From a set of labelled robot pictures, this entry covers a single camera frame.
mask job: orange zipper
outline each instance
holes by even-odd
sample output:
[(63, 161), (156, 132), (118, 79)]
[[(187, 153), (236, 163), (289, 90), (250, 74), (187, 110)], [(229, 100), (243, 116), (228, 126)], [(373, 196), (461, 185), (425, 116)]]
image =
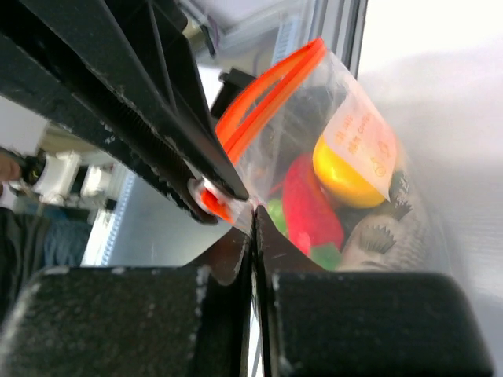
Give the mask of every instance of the orange zipper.
[[(239, 161), (267, 122), (319, 65), (326, 51), (321, 38), (309, 42), (258, 77), (227, 108), (218, 122), (216, 133), (232, 163)], [(276, 86), (240, 124), (246, 111), (276, 82)]]

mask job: hand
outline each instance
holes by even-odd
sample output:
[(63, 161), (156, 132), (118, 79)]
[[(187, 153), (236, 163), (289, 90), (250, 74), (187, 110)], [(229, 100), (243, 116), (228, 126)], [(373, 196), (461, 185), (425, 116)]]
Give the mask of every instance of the hand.
[(9, 156), (0, 153), (0, 181), (16, 181), (21, 176), (20, 166)]

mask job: plastic bag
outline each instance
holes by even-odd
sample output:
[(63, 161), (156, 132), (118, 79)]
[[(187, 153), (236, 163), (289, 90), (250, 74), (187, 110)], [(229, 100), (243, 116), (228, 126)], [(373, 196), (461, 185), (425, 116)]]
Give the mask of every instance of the plastic bag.
[[(316, 39), (256, 79), (217, 135), (254, 204), (328, 270), (422, 270), (434, 234), (393, 129)], [(201, 205), (237, 225), (241, 206), (206, 181)]]

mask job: white machine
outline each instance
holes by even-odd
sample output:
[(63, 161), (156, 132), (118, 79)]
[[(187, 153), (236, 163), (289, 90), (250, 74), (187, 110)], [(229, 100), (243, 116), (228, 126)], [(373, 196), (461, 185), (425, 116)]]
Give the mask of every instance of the white machine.
[(74, 151), (45, 155), (40, 173), (23, 172), (20, 181), (10, 187), (18, 192), (34, 194), (40, 203), (87, 210), (104, 207), (119, 196), (123, 176), (121, 165), (103, 152), (79, 154)]

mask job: red plastic vegetable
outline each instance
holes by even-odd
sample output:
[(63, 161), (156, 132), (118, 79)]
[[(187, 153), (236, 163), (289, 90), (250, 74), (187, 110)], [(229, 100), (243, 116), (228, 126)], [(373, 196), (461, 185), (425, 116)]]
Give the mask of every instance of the red plastic vegetable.
[(340, 250), (344, 231), (314, 175), (311, 155), (299, 156), (283, 182), (288, 238), (305, 255), (311, 247), (333, 243)]

